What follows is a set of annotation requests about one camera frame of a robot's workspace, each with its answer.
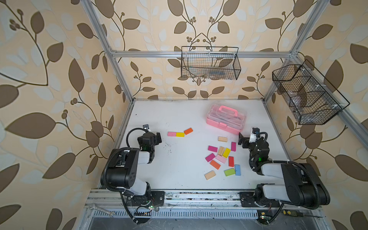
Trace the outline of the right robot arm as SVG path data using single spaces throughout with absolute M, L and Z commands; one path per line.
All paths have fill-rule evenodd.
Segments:
M 261 215 L 258 221 L 263 225 L 271 224 L 282 212 L 284 205 L 293 205 L 315 210 L 330 204 L 330 194 L 309 163 L 271 160 L 268 134 L 253 128 L 249 137 L 238 136 L 238 145 L 249 150 L 249 166 L 261 176 L 270 176 L 283 180 L 282 184 L 258 184 L 253 193 L 240 192 L 243 208 L 270 208 L 278 206 L 276 213 L 269 218 Z

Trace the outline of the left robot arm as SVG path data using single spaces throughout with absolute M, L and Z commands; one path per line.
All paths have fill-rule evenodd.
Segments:
M 129 135 L 136 130 L 143 131 L 137 138 L 139 147 L 129 145 Z M 138 178 L 139 164 L 151 164 L 155 157 L 155 146 L 162 143 L 159 132 L 152 133 L 148 125 L 137 127 L 126 135 L 126 147 L 113 149 L 101 175 L 101 185 L 109 191 L 120 194 L 124 209 L 135 224 L 147 222 L 153 210 L 158 211 L 164 204 L 164 191 L 152 191 L 150 184 Z

